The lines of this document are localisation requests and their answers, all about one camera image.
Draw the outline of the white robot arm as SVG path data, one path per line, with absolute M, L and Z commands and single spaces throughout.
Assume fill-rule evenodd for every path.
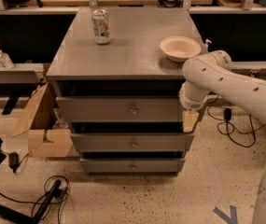
M 199 110 L 213 92 L 266 124 L 266 80 L 233 73 L 231 57 L 217 50 L 187 59 L 179 99 L 187 110 Z M 252 224 L 266 224 L 266 166 L 260 180 Z

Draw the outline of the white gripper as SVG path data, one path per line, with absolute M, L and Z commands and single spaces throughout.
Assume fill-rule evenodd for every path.
M 186 81 L 182 84 L 179 91 L 179 101 L 182 106 L 187 109 L 182 113 L 183 132 L 191 133 L 199 117 L 197 111 L 203 108 L 207 101 L 209 90 L 198 88 L 190 82 Z

